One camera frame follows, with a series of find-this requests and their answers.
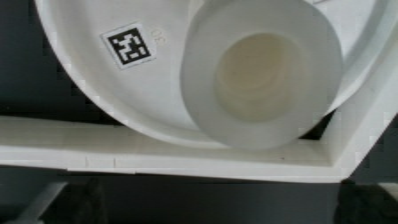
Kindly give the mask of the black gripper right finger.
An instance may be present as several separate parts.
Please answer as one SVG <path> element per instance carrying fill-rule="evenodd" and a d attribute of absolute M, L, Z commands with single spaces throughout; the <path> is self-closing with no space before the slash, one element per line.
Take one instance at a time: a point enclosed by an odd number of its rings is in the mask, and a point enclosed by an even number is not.
<path fill-rule="evenodd" d="M 341 181 L 334 224 L 398 224 L 398 183 Z"/>

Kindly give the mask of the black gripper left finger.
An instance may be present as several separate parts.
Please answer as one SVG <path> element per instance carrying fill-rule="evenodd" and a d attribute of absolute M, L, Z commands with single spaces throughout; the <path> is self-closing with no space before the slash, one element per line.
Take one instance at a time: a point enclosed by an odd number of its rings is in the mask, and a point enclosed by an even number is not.
<path fill-rule="evenodd" d="M 109 224 L 102 183 L 52 182 L 16 218 L 18 224 Z"/>

